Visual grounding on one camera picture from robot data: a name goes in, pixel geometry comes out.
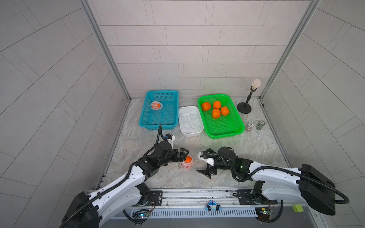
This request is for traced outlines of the netted orange front corner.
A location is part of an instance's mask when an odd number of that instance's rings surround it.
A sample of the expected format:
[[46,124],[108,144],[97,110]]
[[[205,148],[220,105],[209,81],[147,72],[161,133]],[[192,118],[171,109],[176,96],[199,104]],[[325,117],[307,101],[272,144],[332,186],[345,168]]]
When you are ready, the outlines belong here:
[[230,113],[230,110],[226,106],[221,107],[220,111],[221,111],[221,115],[223,115],[223,116],[227,116]]

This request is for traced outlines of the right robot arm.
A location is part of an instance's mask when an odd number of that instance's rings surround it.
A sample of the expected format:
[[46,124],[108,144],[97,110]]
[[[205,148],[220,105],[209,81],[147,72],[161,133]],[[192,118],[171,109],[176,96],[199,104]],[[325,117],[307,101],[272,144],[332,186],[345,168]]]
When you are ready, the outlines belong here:
[[208,178],[218,170],[229,170],[237,182],[254,181],[252,199],[259,204],[269,201],[304,203],[312,209],[334,216],[337,204],[348,204],[349,198],[336,189],[335,183],[308,164],[300,168],[280,168],[238,157],[231,147],[218,152],[207,149],[199,153],[207,163],[199,172]]

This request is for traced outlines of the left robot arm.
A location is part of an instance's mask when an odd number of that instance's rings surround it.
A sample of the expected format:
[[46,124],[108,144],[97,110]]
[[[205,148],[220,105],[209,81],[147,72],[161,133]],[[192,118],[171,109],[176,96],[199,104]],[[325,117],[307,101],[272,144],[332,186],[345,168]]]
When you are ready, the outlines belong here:
[[148,201],[150,189],[144,183],[159,168],[171,162],[184,162],[184,148],[172,148],[173,136],[158,129],[157,141],[141,158],[130,164],[126,174],[92,193],[79,193],[61,221],[62,228],[99,228],[116,214]]

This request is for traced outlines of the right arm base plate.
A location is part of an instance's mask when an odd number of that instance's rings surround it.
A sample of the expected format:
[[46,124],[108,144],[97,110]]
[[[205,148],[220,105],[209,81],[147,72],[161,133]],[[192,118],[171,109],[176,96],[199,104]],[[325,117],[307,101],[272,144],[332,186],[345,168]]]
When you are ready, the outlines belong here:
[[270,201],[265,198],[261,193],[253,190],[237,190],[232,195],[239,200],[240,205],[277,205],[278,201]]

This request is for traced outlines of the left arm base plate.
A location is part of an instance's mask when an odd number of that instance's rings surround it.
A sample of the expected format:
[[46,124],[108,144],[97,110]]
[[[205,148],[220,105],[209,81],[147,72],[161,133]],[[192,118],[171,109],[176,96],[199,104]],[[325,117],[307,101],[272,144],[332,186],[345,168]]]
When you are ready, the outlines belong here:
[[150,191],[142,194],[141,199],[137,203],[139,207],[161,206],[163,191]]

